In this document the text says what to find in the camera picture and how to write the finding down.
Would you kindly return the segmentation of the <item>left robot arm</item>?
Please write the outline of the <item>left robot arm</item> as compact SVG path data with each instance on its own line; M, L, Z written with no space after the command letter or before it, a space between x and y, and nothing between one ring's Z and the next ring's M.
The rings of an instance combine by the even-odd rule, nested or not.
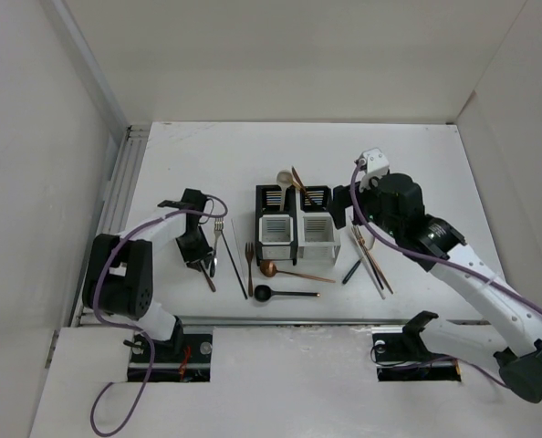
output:
M214 198L186 189L179 201L163 201L144 223L117 235L97 235L91 247L83 306L98 321L112 327L138 329L151 340L151 350L162 361L177 360L183 349L182 322L153 297L153 258L176 245L184 265L193 270L208 266L214 250L201 219L214 215L206 205Z

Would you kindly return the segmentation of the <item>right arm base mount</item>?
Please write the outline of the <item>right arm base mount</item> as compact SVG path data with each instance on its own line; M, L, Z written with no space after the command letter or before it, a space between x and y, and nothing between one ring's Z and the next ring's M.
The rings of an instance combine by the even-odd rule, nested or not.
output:
M372 334L370 358L379 382L461 382L457 361L432 353L421 334L439 316L422 311L402 326L379 327Z

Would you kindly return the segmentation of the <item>beige plastic spoon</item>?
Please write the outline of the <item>beige plastic spoon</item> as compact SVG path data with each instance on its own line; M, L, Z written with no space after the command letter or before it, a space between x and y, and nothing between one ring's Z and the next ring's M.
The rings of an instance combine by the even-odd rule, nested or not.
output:
M292 176L291 171L288 171L288 170L280 171L276 176L276 184L279 186L280 191L281 191L279 210L284 211L285 210L287 190L293 184L293 176Z

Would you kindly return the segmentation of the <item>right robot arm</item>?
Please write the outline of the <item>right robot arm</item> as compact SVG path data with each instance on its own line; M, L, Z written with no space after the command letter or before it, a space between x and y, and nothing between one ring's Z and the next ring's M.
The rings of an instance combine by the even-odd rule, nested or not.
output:
M493 272L442 218L427 214L422 188L403 173L352 179L332 192L328 205L337 228L353 222L417 263L475 308L505 341L490 362L504 385L527 402L542 401L542 308Z

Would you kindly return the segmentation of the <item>brown wooden spoon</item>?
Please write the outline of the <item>brown wooden spoon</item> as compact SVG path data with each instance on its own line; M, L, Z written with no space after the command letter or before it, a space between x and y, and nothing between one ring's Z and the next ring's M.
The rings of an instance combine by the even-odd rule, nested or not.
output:
M204 267L204 264L203 262L200 262L199 263L199 267L201 268L201 271L203 273L203 276L208 284L208 287L210 288L210 290L215 293L216 292L216 286L213 282L213 280L210 278L209 274L206 272L206 268Z

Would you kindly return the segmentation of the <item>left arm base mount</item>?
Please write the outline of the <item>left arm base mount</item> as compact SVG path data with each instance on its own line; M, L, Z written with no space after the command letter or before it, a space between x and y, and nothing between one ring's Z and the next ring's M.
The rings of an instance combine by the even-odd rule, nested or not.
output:
M136 334L132 341L124 340L130 348L127 382L142 382L151 358L146 338ZM211 378L213 335L185 333L173 346L166 341L154 341L155 357L149 382L200 383Z

